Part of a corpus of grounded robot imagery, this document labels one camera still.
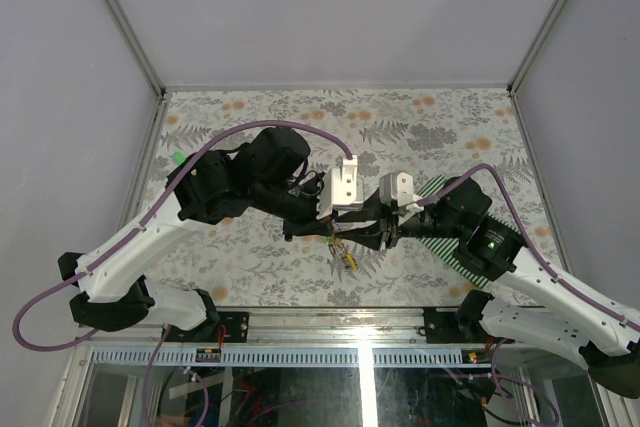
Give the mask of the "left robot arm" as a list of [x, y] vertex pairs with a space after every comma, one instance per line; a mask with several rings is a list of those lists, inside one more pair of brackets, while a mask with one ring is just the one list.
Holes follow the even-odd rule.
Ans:
[[147, 279], [146, 272], [188, 238], [253, 208], [302, 226], [316, 222], [316, 199], [291, 194], [310, 146], [291, 128], [269, 127], [233, 150], [193, 154], [176, 168], [151, 207], [91, 253], [65, 253], [63, 275], [76, 275], [74, 321], [116, 332], [143, 321], [170, 325], [197, 341], [212, 339], [219, 315], [209, 293]]

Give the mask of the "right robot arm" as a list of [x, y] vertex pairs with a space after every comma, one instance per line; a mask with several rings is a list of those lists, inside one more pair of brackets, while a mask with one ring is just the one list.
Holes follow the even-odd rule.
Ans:
[[352, 174], [340, 173], [322, 200], [342, 220], [361, 228], [342, 237], [369, 248], [390, 248], [401, 238], [453, 238], [454, 260], [468, 272], [526, 294], [544, 307], [536, 313], [474, 291], [456, 313], [467, 341], [484, 335], [523, 342], [563, 357], [604, 388], [639, 396], [639, 312], [558, 270], [532, 245], [521, 225], [489, 216], [492, 200], [469, 176], [451, 178], [420, 198], [410, 175], [381, 178], [369, 198]]

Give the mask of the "green striped cloth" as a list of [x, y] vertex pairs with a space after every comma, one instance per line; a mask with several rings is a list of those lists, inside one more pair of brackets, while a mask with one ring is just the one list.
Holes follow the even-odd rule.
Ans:
[[467, 179], [426, 207], [446, 235], [421, 240], [434, 255], [479, 288], [513, 272], [516, 254], [525, 246], [522, 235], [512, 225], [489, 213], [491, 205], [491, 198], [479, 184]]

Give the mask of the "green tag key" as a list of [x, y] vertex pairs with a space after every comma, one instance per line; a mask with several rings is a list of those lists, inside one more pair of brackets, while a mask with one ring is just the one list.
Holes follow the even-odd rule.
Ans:
[[181, 165], [185, 161], [185, 156], [180, 152], [175, 152], [172, 159], [176, 165]]

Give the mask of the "aluminium front rail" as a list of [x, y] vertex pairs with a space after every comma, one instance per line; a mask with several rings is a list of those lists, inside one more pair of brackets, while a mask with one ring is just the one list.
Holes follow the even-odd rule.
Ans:
[[[567, 317], [563, 319], [539, 309], [509, 305], [498, 298], [485, 297], [479, 291], [474, 291], [461, 306], [480, 309], [481, 313], [488, 317], [487, 320], [482, 320], [484, 325], [497, 328], [505, 334], [504, 338], [517, 342], [552, 346], [575, 339], [581, 345], [592, 343], [602, 351], [615, 349], [618, 344], [626, 343], [614, 332], [616, 323], [590, 306], [571, 306], [566, 312]], [[194, 304], [168, 307], [89, 303], [74, 307], [72, 313], [80, 327], [80, 335], [76, 338], [78, 342], [86, 341], [101, 332], [113, 333], [137, 326], [160, 325], [169, 331], [171, 342], [190, 342], [189, 339], [184, 339], [185, 335], [207, 321], [217, 322], [220, 312], [214, 306], [206, 306], [202, 299], [198, 299]], [[355, 311], [313, 313], [306, 310], [278, 314], [272, 324], [276, 327], [302, 330], [336, 327], [383, 328], [395, 325], [385, 312], [366, 316]], [[250, 314], [249, 326], [259, 325], [257, 317]]]

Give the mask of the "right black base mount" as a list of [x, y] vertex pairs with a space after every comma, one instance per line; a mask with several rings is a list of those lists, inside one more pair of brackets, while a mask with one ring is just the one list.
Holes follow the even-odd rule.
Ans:
[[427, 344], [484, 344], [490, 337], [504, 338], [497, 328], [484, 325], [488, 317], [478, 308], [423, 309], [423, 332]]

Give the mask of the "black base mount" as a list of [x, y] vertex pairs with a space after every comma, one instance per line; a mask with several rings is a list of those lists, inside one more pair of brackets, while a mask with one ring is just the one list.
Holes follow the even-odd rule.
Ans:
[[246, 311], [219, 313], [217, 322], [207, 321], [193, 332], [185, 335], [190, 342], [246, 343], [249, 333], [250, 314]]
[[423, 332], [427, 344], [484, 344], [490, 337], [504, 338], [497, 328], [484, 325], [488, 317], [478, 308], [423, 309]]

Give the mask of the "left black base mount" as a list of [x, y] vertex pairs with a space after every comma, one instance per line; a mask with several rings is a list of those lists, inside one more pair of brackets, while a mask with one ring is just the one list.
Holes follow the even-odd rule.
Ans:
[[217, 322], [207, 321], [193, 332], [185, 335], [190, 342], [246, 343], [249, 333], [250, 314], [246, 311], [219, 313]]

